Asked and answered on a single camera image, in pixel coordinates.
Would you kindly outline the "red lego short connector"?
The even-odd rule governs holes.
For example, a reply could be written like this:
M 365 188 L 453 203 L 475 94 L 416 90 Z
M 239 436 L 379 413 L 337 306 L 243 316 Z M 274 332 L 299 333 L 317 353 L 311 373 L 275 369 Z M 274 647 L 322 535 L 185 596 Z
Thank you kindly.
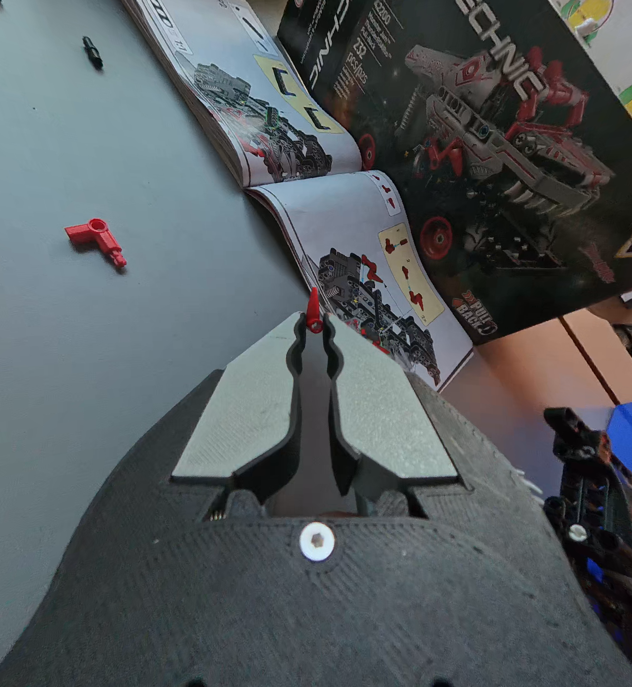
M 103 219 L 90 219 L 87 223 L 65 227 L 64 231 L 76 245 L 95 244 L 105 253 L 120 250 L 107 222 Z

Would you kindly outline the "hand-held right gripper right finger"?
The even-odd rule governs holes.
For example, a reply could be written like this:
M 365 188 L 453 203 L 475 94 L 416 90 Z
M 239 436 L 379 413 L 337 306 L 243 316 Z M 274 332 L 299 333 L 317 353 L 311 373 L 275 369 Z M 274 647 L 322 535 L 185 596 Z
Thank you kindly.
M 342 496 L 456 485 L 459 472 L 405 370 L 333 315 L 323 317 L 331 466 Z

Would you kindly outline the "black lego set box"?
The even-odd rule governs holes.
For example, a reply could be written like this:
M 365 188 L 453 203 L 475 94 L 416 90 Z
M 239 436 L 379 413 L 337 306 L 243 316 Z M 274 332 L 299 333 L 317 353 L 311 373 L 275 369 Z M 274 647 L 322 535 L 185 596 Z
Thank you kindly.
M 277 36 L 475 343 L 632 289 L 632 118 L 550 1 L 288 1 Z

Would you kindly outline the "grey dinosaur lego model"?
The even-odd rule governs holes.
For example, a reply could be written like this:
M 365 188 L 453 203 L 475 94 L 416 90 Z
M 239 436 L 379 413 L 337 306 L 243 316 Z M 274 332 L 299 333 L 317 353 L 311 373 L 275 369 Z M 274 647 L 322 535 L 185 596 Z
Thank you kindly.
M 596 430 L 568 407 L 543 411 L 561 465 L 558 492 L 535 489 L 552 529 L 560 565 L 552 576 L 552 607 L 587 629 L 586 642 L 617 648 L 632 666 L 632 471 Z

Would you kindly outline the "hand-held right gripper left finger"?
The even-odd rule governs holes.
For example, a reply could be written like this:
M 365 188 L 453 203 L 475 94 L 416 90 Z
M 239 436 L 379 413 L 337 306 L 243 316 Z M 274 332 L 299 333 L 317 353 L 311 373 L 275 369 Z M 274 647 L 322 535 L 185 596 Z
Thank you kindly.
M 299 467 L 299 376 L 306 317 L 296 312 L 222 371 L 171 479 L 245 490 L 265 504 Z

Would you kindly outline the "lego instruction booklet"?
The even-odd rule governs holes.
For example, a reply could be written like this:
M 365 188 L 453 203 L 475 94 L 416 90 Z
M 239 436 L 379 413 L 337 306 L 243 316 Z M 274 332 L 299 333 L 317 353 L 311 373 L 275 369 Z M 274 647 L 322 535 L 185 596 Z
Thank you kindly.
M 401 196 L 364 170 L 247 1 L 123 1 L 240 187 L 277 219 L 321 306 L 437 391 L 473 345 L 420 262 Z

